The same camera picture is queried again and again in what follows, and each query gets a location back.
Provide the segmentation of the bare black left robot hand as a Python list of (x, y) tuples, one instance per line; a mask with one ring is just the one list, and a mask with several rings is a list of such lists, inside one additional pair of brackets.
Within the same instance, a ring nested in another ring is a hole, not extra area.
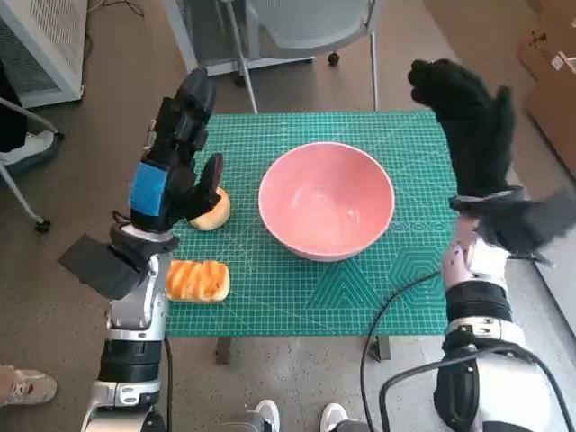
[(130, 219), (136, 228), (168, 232), (180, 220), (192, 221), (220, 202), (223, 155), (212, 154), (203, 171), (194, 172), (215, 99), (216, 86), (204, 67), (195, 68), (174, 96), (163, 99), (130, 191)]

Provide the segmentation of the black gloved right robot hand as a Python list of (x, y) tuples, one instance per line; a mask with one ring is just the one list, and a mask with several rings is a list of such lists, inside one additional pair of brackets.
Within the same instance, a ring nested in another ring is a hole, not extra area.
[(491, 94), (471, 70), (448, 58), (414, 60), (408, 80), (413, 101), (432, 110), (445, 133), (457, 193), (484, 197), (507, 190), (515, 128), (510, 88)]

